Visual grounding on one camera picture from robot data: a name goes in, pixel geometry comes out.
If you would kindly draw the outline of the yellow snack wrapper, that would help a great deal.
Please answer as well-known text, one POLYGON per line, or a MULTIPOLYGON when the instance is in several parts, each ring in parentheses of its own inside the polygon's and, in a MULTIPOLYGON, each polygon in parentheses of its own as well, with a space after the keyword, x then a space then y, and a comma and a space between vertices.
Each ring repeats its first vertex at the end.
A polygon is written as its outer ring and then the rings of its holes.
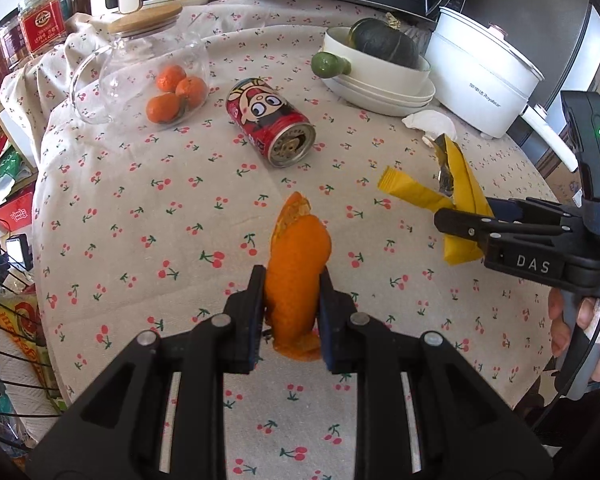
POLYGON ((381 192, 434 214, 442 208, 451 208, 457 212, 492 217, 493 212, 486 196, 458 145, 446 134, 442 134, 434 140, 434 150, 442 174, 451 181, 450 184, 442 185, 442 188, 451 190, 449 194, 426 188, 408 174, 390 167, 382 174, 378 188, 381 192))

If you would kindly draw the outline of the orange tangerine left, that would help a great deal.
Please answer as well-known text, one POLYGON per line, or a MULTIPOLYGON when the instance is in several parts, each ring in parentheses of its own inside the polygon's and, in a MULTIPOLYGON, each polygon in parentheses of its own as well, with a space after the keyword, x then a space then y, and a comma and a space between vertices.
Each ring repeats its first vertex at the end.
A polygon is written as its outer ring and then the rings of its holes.
POLYGON ((182 100, 175 93, 154 96, 145 107, 147 119, 154 124, 170 124, 180 118, 182 113, 182 100))

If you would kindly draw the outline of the red cartoon drink can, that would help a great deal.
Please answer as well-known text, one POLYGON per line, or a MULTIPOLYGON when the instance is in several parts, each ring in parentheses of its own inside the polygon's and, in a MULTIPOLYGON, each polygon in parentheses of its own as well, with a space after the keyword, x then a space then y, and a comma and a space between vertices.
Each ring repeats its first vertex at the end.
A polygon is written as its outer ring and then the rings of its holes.
POLYGON ((234 84, 225 107, 253 147, 275 168, 300 162, 315 142, 309 118, 262 78, 234 84))

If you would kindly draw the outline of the orange peel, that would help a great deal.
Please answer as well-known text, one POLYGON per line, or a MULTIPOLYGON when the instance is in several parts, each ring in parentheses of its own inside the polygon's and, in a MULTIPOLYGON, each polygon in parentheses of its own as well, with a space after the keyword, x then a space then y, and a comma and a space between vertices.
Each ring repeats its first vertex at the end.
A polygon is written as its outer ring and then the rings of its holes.
POLYGON ((294 192, 284 203, 271 237, 266 266, 265 323, 273 348, 300 362, 321 357, 321 341, 313 331, 320 276, 332 253, 332 240, 309 201, 294 192))

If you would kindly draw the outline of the red label jar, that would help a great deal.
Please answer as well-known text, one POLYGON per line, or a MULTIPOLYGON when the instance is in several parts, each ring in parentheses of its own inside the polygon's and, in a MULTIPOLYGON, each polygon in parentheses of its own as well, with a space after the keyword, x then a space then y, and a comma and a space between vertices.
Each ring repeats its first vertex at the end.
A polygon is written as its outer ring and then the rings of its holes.
POLYGON ((43 54, 67 38, 60 0, 21 0, 18 20, 32 56, 43 54))

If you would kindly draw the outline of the crumpled white tissue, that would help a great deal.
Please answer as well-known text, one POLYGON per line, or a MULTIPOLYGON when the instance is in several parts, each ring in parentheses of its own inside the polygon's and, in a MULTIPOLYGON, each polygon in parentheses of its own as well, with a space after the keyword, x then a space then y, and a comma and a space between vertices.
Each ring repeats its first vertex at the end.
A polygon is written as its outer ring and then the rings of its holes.
POLYGON ((451 141, 457 140, 457 131, 452 119, 437 110, 420 110, 402 119, 406 128, 420 131, 422 142, 428 148, 433 148, 440 136, 446 136, 451 141))

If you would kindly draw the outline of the orange tangerine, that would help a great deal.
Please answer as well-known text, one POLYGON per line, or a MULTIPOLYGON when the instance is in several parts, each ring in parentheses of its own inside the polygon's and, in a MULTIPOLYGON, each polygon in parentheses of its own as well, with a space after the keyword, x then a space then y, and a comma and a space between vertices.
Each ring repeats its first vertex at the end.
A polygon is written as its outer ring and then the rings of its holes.
POLYGON ((166 66, 156 77, 156 87, 163 92, 173 93, 181 80, 186 78, 186 71, 179 65, 166 66))
POLYGON ((185 77, 176 85, 175 94, 185 102, 189 110, 194 110, 207 99, 208 87, 200 77, 185 77))
POLYGON ((182 113, 182 100, 175 93, 154 96, 145 107, 147 119, 154 124, 170 124, 180 118, 182 113))

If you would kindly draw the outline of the orange tangerine top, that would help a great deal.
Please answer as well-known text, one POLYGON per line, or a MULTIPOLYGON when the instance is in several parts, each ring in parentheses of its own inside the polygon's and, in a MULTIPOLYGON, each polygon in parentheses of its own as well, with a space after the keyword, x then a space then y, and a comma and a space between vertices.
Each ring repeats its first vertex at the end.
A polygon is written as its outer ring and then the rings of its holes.
POLYGON ((179 65, 166 66, 156 77, 156 87, 163 92, 173 93, 181 80, 186 78, 186 71, 179 65))

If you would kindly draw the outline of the white Royalstar electric pot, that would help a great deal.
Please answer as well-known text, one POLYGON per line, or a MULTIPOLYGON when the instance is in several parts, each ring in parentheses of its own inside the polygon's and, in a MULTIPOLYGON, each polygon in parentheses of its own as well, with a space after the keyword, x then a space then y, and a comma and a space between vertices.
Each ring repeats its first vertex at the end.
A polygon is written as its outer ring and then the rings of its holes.
POLYGON ((550 128, 544 108, 530 104, 543 74, 505 40, 503 29, 444 6, 425 58, 438 101, 482 136, 499 139, 520 118, 571 172, 578 169, 576 155, 550 128))

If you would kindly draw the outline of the dark green pumpkin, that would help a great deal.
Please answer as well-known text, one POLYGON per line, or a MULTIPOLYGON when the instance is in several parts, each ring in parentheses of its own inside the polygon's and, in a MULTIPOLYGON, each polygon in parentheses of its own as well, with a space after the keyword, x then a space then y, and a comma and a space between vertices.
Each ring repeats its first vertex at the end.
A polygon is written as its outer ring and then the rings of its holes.
POLYGON ((360 52, 407 68, 418 66, 418 47, 400 29, 378 18, 363 18, 350 27, 348 44, 360 52))

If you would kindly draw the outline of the orange tangerine right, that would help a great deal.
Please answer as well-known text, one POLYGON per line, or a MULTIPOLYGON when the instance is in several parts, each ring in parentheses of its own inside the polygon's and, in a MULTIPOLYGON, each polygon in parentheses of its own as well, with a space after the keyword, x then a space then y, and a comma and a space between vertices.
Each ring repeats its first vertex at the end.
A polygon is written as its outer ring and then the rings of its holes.
POLYGON ((200 77, 185 77, 176 85, 175 94, 185 102, 189 110, 194 110, 207 99, 208 87, 200 77))

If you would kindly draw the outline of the glass jar wooden lid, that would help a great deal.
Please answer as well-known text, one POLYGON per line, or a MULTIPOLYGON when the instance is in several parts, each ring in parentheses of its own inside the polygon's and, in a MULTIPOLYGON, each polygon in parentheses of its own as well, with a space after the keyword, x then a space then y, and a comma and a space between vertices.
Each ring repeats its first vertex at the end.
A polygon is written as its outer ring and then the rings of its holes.
POLYGON ((155 84, 169 65, 183 67, 186 77, 203 79, 209 95, 207 48, 193 29, 178 24, 182 11, 177 3, 165 3, 107 25, 109 44, 84 58, 72 76, 70 101, 76 118, 89 125, 143 131, 176 126, 204 105, 207 99, 189 110, 179 97, 183 113, 170 124, 154 124, 145 114, 149 99, 170 93, 155 84))

